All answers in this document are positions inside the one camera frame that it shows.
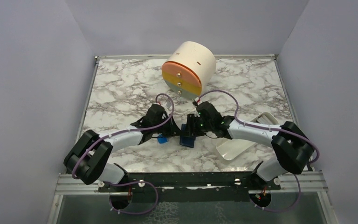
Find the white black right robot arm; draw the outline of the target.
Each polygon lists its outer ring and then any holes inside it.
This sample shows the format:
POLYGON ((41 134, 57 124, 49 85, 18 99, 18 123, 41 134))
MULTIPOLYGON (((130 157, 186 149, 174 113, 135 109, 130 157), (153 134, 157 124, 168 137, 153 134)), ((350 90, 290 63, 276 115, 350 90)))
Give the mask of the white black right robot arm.
POLYGON ((187 116, 183 135, 190 138, 212 132, 217 138, 247 140, 270 147, 275 157, 260 162, 250 175, 254 189, 261 190, 279 175, 299 175, 310 162, 315 146, 293 122, 283 125, 265 125, 245 122, 236 116, 223 116, 209 102, 202 102, 195 113, 187 116))

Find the blue card holder wallet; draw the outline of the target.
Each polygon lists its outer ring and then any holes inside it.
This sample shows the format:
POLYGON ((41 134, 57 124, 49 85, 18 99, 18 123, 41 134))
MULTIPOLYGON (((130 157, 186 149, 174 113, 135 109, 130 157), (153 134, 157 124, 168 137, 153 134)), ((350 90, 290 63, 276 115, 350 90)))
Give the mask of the blue card holder wallet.
POLYGON ((194 148, 196 137, 180 136, 179 144, 184 147, 194 148))

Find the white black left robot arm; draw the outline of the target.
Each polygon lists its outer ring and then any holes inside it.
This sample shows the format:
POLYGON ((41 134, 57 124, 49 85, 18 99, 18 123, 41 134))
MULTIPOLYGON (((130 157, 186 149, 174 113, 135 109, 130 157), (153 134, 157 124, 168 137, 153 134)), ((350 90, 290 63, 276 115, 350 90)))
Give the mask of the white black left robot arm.
POLYGON ((66 155, 63 164, 67 170, 89 185, 95 181, 109 182, 115 191, 127 188, 126 170, 117 164, 108 164, 113 152, 130 146, 141 145, 152 139, 154 134, 169 138, 179 136, 181 129, 172 114, 158 104, 153 104, 139 120, 127 129, 101 136, 87 130, 66 155))

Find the stack of white cards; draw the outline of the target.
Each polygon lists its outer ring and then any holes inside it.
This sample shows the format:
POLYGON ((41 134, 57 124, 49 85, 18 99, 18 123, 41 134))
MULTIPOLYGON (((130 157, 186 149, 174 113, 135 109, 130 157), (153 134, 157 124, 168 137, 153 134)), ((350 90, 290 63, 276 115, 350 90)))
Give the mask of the stack of white cards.
POLYGON ((265 125, 279 124, 277 119, 272 114, 270 114, 268 112, 263 112, 263 113, 259 114, 258 116, 253 118, 251 121, 255 122, 255 123, 259 123, 259 124, 265 124, 265 125))

